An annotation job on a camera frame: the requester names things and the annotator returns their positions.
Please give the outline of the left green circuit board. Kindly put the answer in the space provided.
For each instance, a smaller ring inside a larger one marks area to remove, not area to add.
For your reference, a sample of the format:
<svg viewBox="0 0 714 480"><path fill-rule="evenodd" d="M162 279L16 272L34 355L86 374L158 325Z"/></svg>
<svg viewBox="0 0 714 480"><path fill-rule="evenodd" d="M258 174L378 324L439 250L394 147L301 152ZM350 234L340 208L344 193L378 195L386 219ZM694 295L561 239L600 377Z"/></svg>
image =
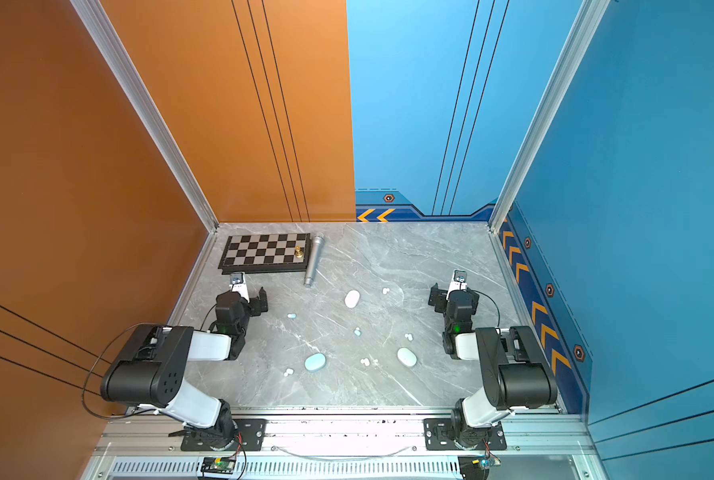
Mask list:
<svg viewBox="0 0 714 480"><path fill-rule="evenodd" d="M235 457L204 457L199 469L203 479L233 479L240 473Z"/></svg>

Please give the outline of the left aluminium corner post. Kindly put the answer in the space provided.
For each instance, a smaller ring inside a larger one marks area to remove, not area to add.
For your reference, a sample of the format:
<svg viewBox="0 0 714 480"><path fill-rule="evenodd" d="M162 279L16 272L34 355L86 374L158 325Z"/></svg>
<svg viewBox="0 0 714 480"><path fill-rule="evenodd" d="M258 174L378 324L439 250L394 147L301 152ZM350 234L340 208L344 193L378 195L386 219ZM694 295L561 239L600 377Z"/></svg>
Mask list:
<svg viewBox="0 0 714 480"><path fill-rule="evenodd" d="M102 3L72 0L71 4L206 230L217 231L217 215Z"/></svg>

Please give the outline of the aluminium corner post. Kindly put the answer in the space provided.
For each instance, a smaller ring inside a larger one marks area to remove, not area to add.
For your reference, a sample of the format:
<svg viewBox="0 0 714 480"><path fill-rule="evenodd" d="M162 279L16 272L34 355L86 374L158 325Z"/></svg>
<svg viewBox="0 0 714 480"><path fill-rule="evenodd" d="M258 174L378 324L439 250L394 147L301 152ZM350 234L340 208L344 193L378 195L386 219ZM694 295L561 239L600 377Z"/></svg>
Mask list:
<svg viewBox="0 0 714 480"><path fill-rule="evenodd" d="M102 3L72 0L71 4L206 230L217 231L217 215Z"/></svg>
<svg viewBox="0 0 714 480"><path fill-rule="evenodd" d="M581 3L489 220L492 234L497 234L505 222L610 3Z"/></svg>

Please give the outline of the white earbud charging case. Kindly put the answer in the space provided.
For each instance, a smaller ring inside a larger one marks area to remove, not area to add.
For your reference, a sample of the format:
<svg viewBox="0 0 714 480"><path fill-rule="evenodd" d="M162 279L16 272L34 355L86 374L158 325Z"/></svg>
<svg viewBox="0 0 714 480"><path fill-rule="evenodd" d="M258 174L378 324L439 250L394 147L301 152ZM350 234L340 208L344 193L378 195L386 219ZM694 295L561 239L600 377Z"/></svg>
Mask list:
<svg viewBox="0 0 714 480"><path fill-rule="evenodd" d="M350 290L344 298L344 303L349 309L355 308L361 298L361 293L358 290Z"/></svg>

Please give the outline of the right aluminium corner post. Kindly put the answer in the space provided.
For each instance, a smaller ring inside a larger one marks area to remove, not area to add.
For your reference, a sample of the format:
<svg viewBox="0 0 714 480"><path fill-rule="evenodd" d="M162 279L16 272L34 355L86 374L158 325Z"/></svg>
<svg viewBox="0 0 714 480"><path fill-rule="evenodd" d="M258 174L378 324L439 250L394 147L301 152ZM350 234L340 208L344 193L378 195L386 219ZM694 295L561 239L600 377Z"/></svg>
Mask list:
<svg viewBox="0 0 714 480"><path fill-rule="evenodd" d="M489 220L492 234L497 234L505 222L610 3L581 3Z"/></svg>

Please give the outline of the silver microphone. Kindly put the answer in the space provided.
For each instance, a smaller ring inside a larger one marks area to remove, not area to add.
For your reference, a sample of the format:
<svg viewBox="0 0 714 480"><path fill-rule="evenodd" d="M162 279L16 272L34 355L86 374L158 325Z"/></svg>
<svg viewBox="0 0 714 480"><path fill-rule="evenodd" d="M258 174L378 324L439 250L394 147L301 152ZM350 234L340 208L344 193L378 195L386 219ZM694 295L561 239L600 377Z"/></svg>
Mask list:
<svg viewBox="0 0 714 480"><path fill-rule="evenodd" d="M309 262L307 264L304 278L304 285L307 288L311 288L313 286L324 243L325 238L323 234L317 234L312 239L311 247L309 249Z"/></svg>

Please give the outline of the blue earbud charging case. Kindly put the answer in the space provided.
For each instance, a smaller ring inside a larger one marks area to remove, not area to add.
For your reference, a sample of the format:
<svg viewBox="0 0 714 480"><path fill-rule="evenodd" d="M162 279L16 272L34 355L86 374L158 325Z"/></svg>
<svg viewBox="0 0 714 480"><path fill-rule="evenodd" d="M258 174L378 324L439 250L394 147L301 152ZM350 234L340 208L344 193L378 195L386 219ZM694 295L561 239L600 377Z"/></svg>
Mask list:
<svg viewBox="0 0 714 480"><path fill-rule="evenodd" d="M323 353L315 353L306 358L304 368L309 372L316 372L327 364L327 357Z"/></svg>

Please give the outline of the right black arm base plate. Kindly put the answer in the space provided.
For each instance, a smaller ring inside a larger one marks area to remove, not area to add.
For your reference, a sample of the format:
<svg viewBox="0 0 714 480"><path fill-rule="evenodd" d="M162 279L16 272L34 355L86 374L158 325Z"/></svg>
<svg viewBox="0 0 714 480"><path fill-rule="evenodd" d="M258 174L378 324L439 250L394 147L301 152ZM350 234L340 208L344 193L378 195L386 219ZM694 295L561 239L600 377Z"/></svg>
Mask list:
<svg viewBox="0 0 714 480"><path fill-rule="evenodd" d="M508 448L502 425L485 428L456 427L451 418L423 420L425 448L429 451L505 451Z"/></svg>

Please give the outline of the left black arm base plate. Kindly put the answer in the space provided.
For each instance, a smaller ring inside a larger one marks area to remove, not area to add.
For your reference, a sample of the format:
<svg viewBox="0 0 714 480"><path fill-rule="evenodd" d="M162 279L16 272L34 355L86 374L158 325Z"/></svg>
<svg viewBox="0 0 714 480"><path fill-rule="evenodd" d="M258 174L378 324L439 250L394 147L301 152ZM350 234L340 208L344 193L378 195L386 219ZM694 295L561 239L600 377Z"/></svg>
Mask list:
<svg viewBox="0 0 714 480"><path fill-rule="evenodd" d="M184 452L235 452L242 446L244 452L262 449L267 420L264 418L235 419L233 435L219 436L206 429L187 429L180 450Z"/></svg>

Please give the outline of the black white chessboard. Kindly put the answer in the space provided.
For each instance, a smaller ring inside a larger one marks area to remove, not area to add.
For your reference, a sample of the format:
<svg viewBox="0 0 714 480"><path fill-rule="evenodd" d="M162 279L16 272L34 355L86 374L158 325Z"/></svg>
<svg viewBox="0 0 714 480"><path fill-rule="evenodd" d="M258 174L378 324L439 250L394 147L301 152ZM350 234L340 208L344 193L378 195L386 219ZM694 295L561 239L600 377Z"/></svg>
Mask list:
<svg viewBox="0 0 714 480"><path fill-rule="evenodd" d="M232 272L290 273L303 272L309 262L310 233L232 235L223 249L218 269ZM304 249L301 260L295 258L295 247Z"/></svg>

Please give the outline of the green circuit board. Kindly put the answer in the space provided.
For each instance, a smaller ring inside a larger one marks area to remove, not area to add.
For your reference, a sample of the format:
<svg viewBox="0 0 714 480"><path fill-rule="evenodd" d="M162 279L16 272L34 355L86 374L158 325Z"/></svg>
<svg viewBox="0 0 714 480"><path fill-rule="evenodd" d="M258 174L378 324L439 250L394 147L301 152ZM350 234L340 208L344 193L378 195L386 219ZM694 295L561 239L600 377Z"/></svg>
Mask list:
<svg viewBox="0 0 714 480"><path fill-rule="evenodd" d="M495 467L500 467L502 465L502 461L497 456L491 455L487 457L476 458L472 461L472 464L476 465L480 470L485 471Z"/></svg>
<svg viewBox="0 0 714 480"><path fill-rule="evenodd" d="M203 479L233 479L240 473L235 457L204 457L199 469Z"/></svg>

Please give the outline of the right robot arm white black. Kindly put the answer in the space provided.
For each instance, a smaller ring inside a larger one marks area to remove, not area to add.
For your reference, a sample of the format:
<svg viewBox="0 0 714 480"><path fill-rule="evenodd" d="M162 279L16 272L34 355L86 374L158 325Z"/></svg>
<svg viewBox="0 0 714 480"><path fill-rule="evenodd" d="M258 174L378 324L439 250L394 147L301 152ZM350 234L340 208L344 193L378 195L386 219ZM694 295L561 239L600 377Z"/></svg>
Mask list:
<svg viewBox="0 0 714 480"><path fill-rule="evenodd" d="M461 284L430 289L428 303L443 315L443 348L454 360L479 363L482 386L461 398L445 436L462 449L490 446L502 420L515 410L556 403L555 374L528 326L478 327L473 317L483 294Z"/></svg>

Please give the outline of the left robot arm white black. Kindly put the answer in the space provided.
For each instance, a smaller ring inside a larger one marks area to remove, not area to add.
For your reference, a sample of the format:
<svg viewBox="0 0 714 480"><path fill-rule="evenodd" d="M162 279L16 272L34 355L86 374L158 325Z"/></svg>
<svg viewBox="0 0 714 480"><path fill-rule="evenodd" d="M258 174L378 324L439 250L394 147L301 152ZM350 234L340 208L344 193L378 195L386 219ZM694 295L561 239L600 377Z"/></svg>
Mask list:
<svg viewBox="0 0 714 480"><path fill-rule="evenodd" d="M142 323L104 374L101 397L178 421L170 435L183 451L258 451L266 421L236 421L228 401L211 396L185 379L191 362L236 360L246 345L250 319L269 310L261 288L249 297L240 289L217 297L216 320L206 331L191 326Z"/></svg>

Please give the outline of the right green circuit board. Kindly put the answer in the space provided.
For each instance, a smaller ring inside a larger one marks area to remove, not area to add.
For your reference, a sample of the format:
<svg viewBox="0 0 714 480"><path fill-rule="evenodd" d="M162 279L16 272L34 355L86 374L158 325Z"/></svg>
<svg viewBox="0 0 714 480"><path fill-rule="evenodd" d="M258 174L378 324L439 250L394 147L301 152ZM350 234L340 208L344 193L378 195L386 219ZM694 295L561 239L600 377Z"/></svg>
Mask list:
<svg viewBox="0 0 714 480"><path fill-rule="evenodd" d="M472 461L472 464L476 465L480 470L485 471L495 467L500 467L502 465L502 461L497 456L491 455L487 457L476 458Z"/></svg>

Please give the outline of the green earbud charging case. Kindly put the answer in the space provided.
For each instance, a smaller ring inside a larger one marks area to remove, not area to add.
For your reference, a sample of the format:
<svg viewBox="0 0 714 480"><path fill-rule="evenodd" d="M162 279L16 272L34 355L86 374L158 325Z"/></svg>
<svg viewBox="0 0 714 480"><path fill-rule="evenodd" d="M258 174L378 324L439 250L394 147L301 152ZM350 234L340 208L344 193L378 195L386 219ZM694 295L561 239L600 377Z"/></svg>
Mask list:
<svg viewBox="0 0 714 480"><path fill-rule="evenodd" d="M398 360L406 367L413 368L418 363L417 355L406 347L401 347L397 350Z"/></svg>

